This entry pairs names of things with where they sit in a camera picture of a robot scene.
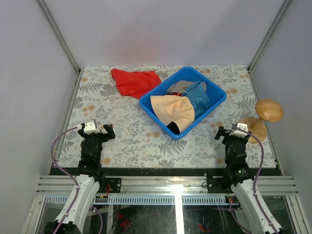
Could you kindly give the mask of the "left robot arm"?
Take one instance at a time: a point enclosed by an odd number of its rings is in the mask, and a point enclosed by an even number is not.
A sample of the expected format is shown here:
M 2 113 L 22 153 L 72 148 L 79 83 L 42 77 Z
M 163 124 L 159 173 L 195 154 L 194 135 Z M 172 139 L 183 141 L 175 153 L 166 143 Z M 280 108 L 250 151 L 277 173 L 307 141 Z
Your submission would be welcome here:
M 115 139 L 116 135 L 111 124 L 103 125 L 104 132 L 99 129 L 94 120 L 88 120 L 76 127 L 61 133 L 53 142 L 50 150 L 53 164 L 73 182 L 73 189 L 57 218 L 48 222 L 44 228 L 45 234 L 81 234 L 85 219 L 92 208 L 96 193 L 106 189 L 107 181 L 101 172 L 101 152 L 103 143 Z M 66 133 L 76 130 L 83 138 L 81 142 L 80 161 L 76 174 L 71 175 L 60 167 L 55 160 L 55 144 Z

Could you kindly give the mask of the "grey hat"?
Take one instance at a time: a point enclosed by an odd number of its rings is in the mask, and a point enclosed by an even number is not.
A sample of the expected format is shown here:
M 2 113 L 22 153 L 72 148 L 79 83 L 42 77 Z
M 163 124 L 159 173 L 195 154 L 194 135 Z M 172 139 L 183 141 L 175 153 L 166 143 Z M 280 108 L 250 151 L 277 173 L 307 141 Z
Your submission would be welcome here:
M 179 82 L 176 82 L 173 84 L 167 91 L 167 95 L 173 95 L 173 94 L 182 94 L 188 87 L 190 87 L 194 82 L 191 81 L 185 81 L 181 80 Z

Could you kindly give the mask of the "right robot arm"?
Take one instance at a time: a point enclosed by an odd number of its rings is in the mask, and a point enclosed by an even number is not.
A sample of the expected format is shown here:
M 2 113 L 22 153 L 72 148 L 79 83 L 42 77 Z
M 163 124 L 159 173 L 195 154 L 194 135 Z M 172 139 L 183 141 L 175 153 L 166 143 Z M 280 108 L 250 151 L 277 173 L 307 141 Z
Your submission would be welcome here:
M 223 137 L 226 163 L 221 184 L 225 191 L 234 193 L 230 201 L 234 220 L 246 234 L 283 233 L 282 226 L 270 212 L 256 184 L 264 160 L 261 141 L 243 123 L 232 125 L 231 130 L 219 127 L 214 138 L 218 140 L 220 137 Z M 252 174 L 246 162 L 246 144 L 250 137 L 259 143 L 261 149 L 261 161 L 256 175 Z

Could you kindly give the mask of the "blue plastic bin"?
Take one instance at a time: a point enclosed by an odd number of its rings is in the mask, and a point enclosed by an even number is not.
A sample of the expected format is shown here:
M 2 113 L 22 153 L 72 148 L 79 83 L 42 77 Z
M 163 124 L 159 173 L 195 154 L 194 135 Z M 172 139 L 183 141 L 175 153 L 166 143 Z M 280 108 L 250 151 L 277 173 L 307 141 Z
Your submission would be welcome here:
M 189 88 L 168 94 L 180 81 Z M 227 97 L 226 92 L 195 68 L 186 66 L 143 95 L 139 105 L 173 140 L 180 140 Z

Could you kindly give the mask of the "wooden hat stand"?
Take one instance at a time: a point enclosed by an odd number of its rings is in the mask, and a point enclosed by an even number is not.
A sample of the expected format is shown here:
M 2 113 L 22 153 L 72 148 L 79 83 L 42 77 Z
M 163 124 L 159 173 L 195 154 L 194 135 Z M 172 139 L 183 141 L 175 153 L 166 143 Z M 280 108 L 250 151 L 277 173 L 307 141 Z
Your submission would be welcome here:
M 267 137 L 267 128 L 265 121 L 278 122 L 283 118 L 284 111 L 282 106 L 272 99 L 261 99 L 255 105 L 255 111 L 258 118 L 244 117 L 239 123 L 247 124 L 248 130 L 263 142 Z

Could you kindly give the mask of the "blue bucket hat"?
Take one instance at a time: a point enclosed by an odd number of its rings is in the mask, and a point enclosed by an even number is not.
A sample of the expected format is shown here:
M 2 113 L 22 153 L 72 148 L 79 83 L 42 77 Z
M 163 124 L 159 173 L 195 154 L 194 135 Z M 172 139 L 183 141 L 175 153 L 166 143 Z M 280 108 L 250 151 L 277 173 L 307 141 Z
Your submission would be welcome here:
M 181 93 L 182 96 L 187 97 L 192 104 L 195 112 L 195 119 L 205 113 L 211 106 L 204 84 L 204 82 L 196 81 Z

